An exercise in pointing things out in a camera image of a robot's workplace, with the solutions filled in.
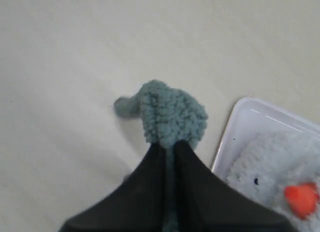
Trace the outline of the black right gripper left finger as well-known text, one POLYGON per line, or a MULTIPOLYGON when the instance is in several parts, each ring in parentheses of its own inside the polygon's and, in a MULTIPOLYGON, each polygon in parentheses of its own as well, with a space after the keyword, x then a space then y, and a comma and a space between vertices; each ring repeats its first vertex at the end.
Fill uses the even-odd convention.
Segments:
POLYGON ((133 173, 110 195, 69 218, 62 232, 160 232, 165 210, 165 150, 150 145, 133 173))

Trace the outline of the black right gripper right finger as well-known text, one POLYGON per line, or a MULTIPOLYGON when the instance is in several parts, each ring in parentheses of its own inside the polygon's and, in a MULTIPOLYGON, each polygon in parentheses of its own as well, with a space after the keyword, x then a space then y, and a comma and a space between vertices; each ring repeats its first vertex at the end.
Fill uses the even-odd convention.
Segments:
POLYGON ((283 215, 235 191, 184 140, 173 148, 175 203, 181 232, 295 232, 283 215))

